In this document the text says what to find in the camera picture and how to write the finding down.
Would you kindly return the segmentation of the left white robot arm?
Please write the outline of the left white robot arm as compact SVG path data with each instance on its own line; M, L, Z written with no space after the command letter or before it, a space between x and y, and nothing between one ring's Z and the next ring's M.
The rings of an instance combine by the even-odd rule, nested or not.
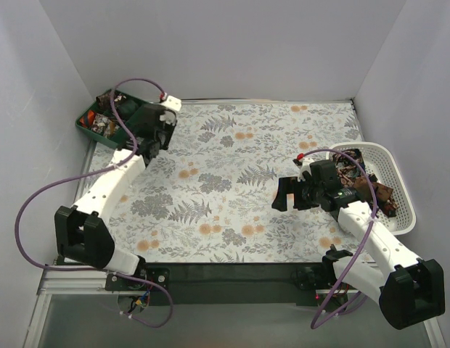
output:
M60 207L54 215L59 256L98 270L122 273L122 281L133 290L147 281L144 259L116 245L109 232L110 217L118 202L149 163L166 150L181 110L181 100L169 96L159 104L141 107L132 133L141 140L132 154L132 140L113 153L112 170L102 174L72 207Z

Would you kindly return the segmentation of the floral patterned table mat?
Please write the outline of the floral patterned table mat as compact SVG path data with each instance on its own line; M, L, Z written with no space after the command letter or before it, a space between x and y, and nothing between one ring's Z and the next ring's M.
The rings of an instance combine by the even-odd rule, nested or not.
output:
M353 107L187 104L167 151L130 185L109 222L115 243L149 262L318 262L358 241L321 209L271 208L293 159L362 141Z

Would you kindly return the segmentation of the rolled ties in tray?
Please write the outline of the rolled ties in tray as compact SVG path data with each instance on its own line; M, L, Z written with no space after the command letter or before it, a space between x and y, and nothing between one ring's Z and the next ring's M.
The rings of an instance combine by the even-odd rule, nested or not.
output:
M111 91L97 96L94 104L76 120L75 125L91 134L111 139L120 129L120 124L113 113L110 96ZM127 122L140 108L141 103L127 94L116 91L114 106L121 120Z

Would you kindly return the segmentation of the green divided organizer tray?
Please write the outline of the green divided organizer tray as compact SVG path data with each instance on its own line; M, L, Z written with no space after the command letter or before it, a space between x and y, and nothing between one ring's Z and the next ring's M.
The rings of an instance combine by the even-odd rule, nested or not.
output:
M116 149L129 137L113 114L110 94L111 90L108 89L98 95L95 102L76 119L75 126L91 140ZM124 125L135 134L135 119L147 101L116 90L114 102Z

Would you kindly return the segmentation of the white perforated plastic basket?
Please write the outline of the white perforated plastic basket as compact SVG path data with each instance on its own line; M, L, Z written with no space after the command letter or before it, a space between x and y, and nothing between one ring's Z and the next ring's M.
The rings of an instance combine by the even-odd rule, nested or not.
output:
M416 225L417 218L393 155L384 146L365 141L342 142L332 145L331 149L340 152L358 149L361 152L367 174L375 174L381 184L392 188L392 197L398 204L395 217L387 217L385 213L379 212L378 219L394 236L411 232Z

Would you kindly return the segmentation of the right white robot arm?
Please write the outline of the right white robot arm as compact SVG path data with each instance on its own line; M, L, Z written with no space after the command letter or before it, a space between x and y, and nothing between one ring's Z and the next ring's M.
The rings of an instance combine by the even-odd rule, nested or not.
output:
M337 288L342 283L358 289L379 304L381 313L395 329L437 317L445 312L443 268L435 260L424 260L404 246L381 222L372 218L368 202L353 188L339 183L324 184L311 178L280 178L272 208L308 210L321 207L338 225L360 242L376 267L355 260L346 250L331 248L322 258L322 282Z

